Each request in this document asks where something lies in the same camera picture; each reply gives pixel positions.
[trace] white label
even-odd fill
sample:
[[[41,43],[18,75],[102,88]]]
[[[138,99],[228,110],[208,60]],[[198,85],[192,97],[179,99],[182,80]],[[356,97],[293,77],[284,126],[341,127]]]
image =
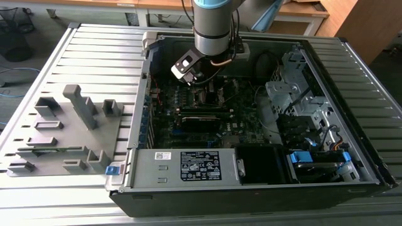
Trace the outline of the white label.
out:
[[[134,4],[123,4],[123,3],[118,3],[118,6],[129,6],[129,7],[134,7]]]
[[[220,176],[220,175],[221,175],[221,172],[209,172],[209,175],[210,175],[210,176]]]
[[[171,159],[171,152],[155,152],[155,160],[170,160]]]

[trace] blue cable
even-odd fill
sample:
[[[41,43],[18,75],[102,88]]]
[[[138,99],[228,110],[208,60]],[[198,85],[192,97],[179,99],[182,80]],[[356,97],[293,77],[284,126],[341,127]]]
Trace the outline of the blue cable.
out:
[[[9,72],[11,70],[33,70],[33,71],[37,71],[38,73],[41,73],[41,70],[38,70],[37,68],[31,68],[31,67],[17,67],[17,68],[10,68],[10,67],[6,67],[3,65],[0,65],[0,67],[5,67],[7,68],[6,70],[0,71],[0,74],[5,73],[5,72]],[[14,96],[14,95],[6,95],[6,94],[2,94],[0,93],[0,96],[3,97],[23,97],[26,95],[18,95],[18,96]]]
[[[6,94],[2,94],[2,93],[0,93],[0,96],[3,96],[3,97],[23,97],[23,96],[26,96],[26,95],[18,95],[18,96],[14,96],[14,95],[6,95]]]
[[[213,147],[213,144],[214,144],[214,141],[213,140],[210,140],[210,141],[208,141],[208,148],[212,148]]]
[[[37,68],[31,68],[31,67],[17,67],[17,68],[10,68],[10,69],[6,69],[5,71],[0,72],[5,73],[5,72],[9,72],[11,70],[33,70],[33,71],[37,71],[38,73],[41,72],[41,70],[38,70]]]

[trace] barcode sticker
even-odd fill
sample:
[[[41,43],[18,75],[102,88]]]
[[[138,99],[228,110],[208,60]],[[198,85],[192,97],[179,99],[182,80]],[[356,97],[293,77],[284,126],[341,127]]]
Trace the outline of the barcode sticker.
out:
[[[123,3],[118,3],[118,6],[129,6],[129,7],[134,7],[134,4],[123,4]]]
[[[171,152],[155,152],[155,160],[170,160]]]

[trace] green circuit board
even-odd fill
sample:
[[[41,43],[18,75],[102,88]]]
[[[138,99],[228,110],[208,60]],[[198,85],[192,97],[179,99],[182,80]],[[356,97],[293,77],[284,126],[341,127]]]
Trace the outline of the green circuit board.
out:
[[[258,86],[250,81],[222,80],[212,89],[170,79],[154,82],[154,148],[224,148],[226,141],[265,142],[254,104]],[[196,120],[189,126],[188,119]]]

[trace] metal worktable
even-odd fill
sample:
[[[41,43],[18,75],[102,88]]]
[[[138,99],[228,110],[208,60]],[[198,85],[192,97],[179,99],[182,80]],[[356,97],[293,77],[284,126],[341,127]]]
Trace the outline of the metal worktable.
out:
[[[298,220],[301,224],[337,225],[357,217],[360,223],[401,221],[402,188],[374,197],[354,199],[326,210],[237,214],[192,218],[130,218],[109,198],[105,175],[11,178],[6,171],[15,158],[15,147],[5,145],[33,125],[38,97],[65,98],[66,84],[79,84],[94,102],[115,99],[125,112],[118,135],[115,161],[125,159],[142,72],[142,34],[146,31],[192,32],[184,29],[138,28],[82,24],[69,28],[42,73],[23,99],[0,137],[0,216],[15,225],[123,225],[123,224],[224,224]],[[337,38],[253,34],[257,37],[297,38],[310,41],[333,80],[372,139],[392,174],[402,178],[401,108],[356,55],[349,44]]]

